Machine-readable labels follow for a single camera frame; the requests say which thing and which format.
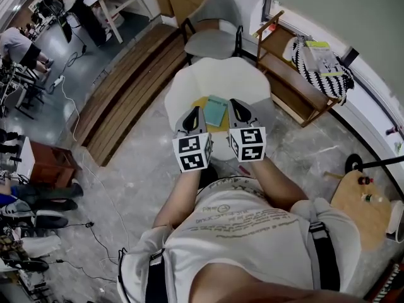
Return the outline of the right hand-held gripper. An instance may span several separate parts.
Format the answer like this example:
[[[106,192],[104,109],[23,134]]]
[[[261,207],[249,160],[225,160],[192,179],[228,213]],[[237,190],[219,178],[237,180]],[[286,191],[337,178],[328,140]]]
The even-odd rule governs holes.
[[[256,162],[264,158],[266,128],[249,104],[231,98],[229,111],[229,144],[239,162]]]

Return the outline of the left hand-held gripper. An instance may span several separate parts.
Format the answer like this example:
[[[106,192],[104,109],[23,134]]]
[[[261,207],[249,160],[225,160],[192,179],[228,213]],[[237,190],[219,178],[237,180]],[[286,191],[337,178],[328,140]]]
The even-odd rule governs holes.
[[[181,172],[203,170],[208,167],[212,141],[200,106],[188,110],[177,121],[172,144]]]

